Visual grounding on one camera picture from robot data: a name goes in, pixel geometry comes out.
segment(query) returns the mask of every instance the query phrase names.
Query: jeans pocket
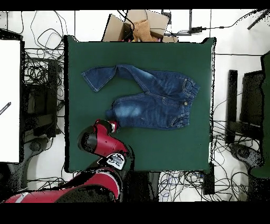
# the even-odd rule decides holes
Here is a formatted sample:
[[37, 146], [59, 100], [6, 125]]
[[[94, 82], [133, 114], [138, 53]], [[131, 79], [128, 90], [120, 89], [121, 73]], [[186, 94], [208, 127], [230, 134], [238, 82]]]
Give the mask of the jeans pocket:
[[171, 121], [171, 127], [181, 127], [183, 124], [183, 116], [179, 115]]
[[167, 106], [173, 106], [173, 107], [180, 107], [183, 106], [183, 102], [179, 101], [179, 100], [173, 100], [167, 97], [163, 97], [162, 98], [162, 102], [163, 104], [167, 105]]

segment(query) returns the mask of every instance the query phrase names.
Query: black border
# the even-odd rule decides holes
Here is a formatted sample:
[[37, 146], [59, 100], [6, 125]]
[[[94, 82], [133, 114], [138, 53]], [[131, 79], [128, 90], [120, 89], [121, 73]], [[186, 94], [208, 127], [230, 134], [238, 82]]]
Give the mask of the black border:
[[64, 42], [64, 94], [65, 94], [65, 162], [64, 162], [64, 170], [66, 173], [70, 173], [69, 171], [69, 161], [70, 161], [70, 133], [69, 133], [69, 42], [68, 36], [64, 35], [63, 37]]
[[[18, 40], [20, 41], [20, 54], [21, 54], [21, 60], [20, 60], [20, 108], [23, 107], [23, 103], [24, 103], [24, 96], [23, 96], [23, 84], [24, 84], [24, 72], [25, 72], [25, 42], [23, 41], [23, 36], [11, 32], [11, 31], [6, 31], [6, 30], [2, 30], [0, 29], [0, 40]], [[24, 159], [24, 149], [23, 149], [23, 145], [24, 145], [24, 119], [23, 119], [23, 113], [22, 110], [20, 109], [20, 114], [19, 114], [19, 118], [20, 118], [20, 127], [19, 127], [19, 163], [23, 162]]]

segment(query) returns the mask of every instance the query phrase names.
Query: white floor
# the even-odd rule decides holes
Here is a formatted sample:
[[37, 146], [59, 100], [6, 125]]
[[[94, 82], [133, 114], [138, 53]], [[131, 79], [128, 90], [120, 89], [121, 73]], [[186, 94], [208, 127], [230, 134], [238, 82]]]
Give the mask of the white floor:
[[[188, 17], [182, 16], [181, 11], [172, 11], [172, 29], [178, 27], [175, 24], [179, 21], [182, 25], [181, 29], [186, 30], [188, 27]], [[217, 26], [230, 26], [235, 23], [240, 17], [252, 10], [192, 10], [192, 27], [202, 26], [202, 27], [217, 27]], [[107, 23], [107, 19], [110, 13], [119, 17], [117, 11], [58, 11], [58, 13], [65, 19], [63, 19], [62, 25], [65, 34], [75, 35], [79, 41], [100, 41], [104, 28]], [[214, 107], [216, 107], [220, 102], [226, 100], [227, 91], [227, 75], [228, 71], [238, 70], [238, 92], [242, 91], [242, 78], [244, 73], [261, 70], [260, 55], [268, 52], [270, 50], [270, 21], [267, 20], [268, 17], [258, 24], [256, 24], [251, 30], [247, 27], [252, 24], [256, 18], [259, 17], [261, 13], [256, 13], [240, 20], [236, 25], [225, 29], [212, 29], [205, 30], [202, 33], [194, 34], [192, 36], [179, 37], [180, 42], [201, 42], [207, 37], [216, 37], [216, 60], [215, 60], [215, 92], [214, 92]], [[61, 25], [58, 17], [53, 11], [38, 11], [35, 12], [23, 12], [23, 22], [24, 31], [22, 33], [25, 41], [26, 48], [37, 48], [33, 33], [36, 37], [45, 30], [49, 28], [54, 28], [61, 34]], [[0, 12], [0, 27], [7, 28], [6, 26], [6, 15]], [[20, 12], [9, 12], [8, 13], [8, 29], [15, 32], [22, 31], [22, 21]], [[40, 42], [45, 41], [49, 37], [51, 32], [48, 32], [44, 36], [44, 39], [40, 39]], [[59, 42], [57, 38], [51, 38], [48, 45], [54, 47]], [[239, 119], [240, 113], [240, 99], [241, 95], [237, 98], [238, 110], [237, 118]], [[226, 103], [221, 104], [217, 107], [214, 120], [225, 120]], [[59, 116], [64, 115], [64, 110], [62, 110]], [[64, 130], [64, 119], [59, 118], [58, 126], [61, 130]], [[215, 129], [219, 132], [224, 132], [221, 129]], [[38, 156], [32, 158], [29, 168], [28, 168], [28, 179], [38, 179], [38, 178], [48, 178], [51, 176], [61, 176], [61, 169], [64, 163], [64, 135], [58, 135], [53, 142], [52, 147], [41, 153]], [[257, 149], [256, 143], [253, 143], [253, 148]], [[215, 153], [215, 160], [222, 165], [226, 170], [228, 178], [230, 179], [232, 174], [237, 171], [246, 172], [245, 166], [242, 162], [234, 159], [230, 152], [220, 148], [220, 152]], [[179, 173], [170, 173], [170, 176], [178, 176]], [[163, 183], [174, 183], [178, 182], [169, 175], [163, 175], [160, 182]], [[215, 177], [216, 180], [225, 178], [225, 172], [220, 167], [215, 167]], [[63, 172], [63, 178], [65, 180], [70, 180], [72, 174]], [[243, 174], [238, 174], [233, 179], [237, 185], [243, 184], [247, 185], [247, 177]], [[31, 182], [29, 189], [37, 189], [41, 186], [43, 182]], [[218, 185], [228, 185], [227, 180], [218, 181], [216, 190], [226, 189], [226, 186]], [[172, 198], [176, 198], [175, 201], [200, 201], [201, 196], [198, 194], [196, 189], [189, 186], [178, 185], [175, 189], [172, 189], [172, 184], [165, 185], [164, 190], [160, 195], [160, 201], [171, 201]], [[219, 194], [221, 199], [229, 200], [232, 189], [229, 188], [226, 191], [229, 194]]]

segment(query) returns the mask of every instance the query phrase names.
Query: jeans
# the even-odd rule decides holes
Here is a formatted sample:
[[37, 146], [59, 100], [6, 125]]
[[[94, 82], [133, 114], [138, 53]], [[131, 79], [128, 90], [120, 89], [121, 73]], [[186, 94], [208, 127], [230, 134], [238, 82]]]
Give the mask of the jeans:
[[199, 86], [178, 72], [141, 70], [127, 64], [115, 67], [94, 67], [82, 76], [94, 92], [98, 92], [113, 76], [134, 79], [142, 93], [118, 98], [107, 119], [120, 127], [176, 129], [189, 125], [192, 102]]

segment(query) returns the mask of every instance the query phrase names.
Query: white board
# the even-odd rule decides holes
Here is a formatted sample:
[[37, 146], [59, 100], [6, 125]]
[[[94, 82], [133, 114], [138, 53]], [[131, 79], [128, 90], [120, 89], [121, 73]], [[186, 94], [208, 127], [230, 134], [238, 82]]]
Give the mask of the white board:
[[20, 54], [20, 41], [0, 40], [0, 162], [19, 162]]

